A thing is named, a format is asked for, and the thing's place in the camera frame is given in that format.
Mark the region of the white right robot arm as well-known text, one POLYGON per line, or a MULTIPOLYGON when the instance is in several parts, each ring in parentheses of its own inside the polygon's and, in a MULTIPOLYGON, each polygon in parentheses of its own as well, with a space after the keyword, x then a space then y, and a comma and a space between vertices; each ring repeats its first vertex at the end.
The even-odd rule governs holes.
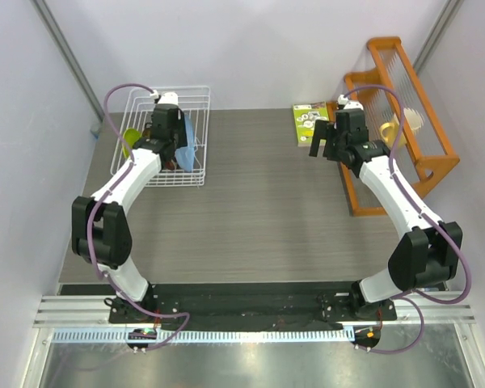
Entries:
POLYGON ((353 316, 369 318, 392 297, 455 277, 462 229, 426 206, 386 144, 369 139, 363 110, 340 109, 333 121, 316 120, 310 156, 318 155, 351 170, 379 200, 399 236, 386 268, 352 284, 348 307, 353 316))

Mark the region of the light blue plate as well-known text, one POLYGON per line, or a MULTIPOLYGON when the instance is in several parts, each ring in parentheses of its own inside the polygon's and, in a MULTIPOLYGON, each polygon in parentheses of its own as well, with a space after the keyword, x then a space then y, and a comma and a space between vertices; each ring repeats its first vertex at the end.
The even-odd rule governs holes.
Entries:
POLYGON ((185 172, 192 172, 195 162, 196 138, 192 122, 187 115, 184 116, 184 122, 187 145, 180 147, 175 151, 175 159, 182 170, 185 172))

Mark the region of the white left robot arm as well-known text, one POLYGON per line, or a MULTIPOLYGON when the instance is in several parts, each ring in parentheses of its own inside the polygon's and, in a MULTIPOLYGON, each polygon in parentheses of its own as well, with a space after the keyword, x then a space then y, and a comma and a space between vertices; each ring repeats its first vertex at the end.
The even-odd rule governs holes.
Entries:
POLYGON ((108 280, 140 323, 154 317, 157 304, 149 281, 133 262, 127 213, 149 180, 187 143, 185 115, 178 104, 157 103, 149 134, 135 142, 121 169, 92 196, 79 196, 72 204, 73 253, 108 280))

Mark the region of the red floral plate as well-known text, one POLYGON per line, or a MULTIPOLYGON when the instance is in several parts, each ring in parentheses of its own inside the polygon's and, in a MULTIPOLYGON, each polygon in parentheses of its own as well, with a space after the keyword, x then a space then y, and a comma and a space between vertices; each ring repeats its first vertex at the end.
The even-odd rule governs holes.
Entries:
POLYGON ((174 159, 171 159, 165 163, 165 168, 169 171, 175 171, 179 166, 174 159))

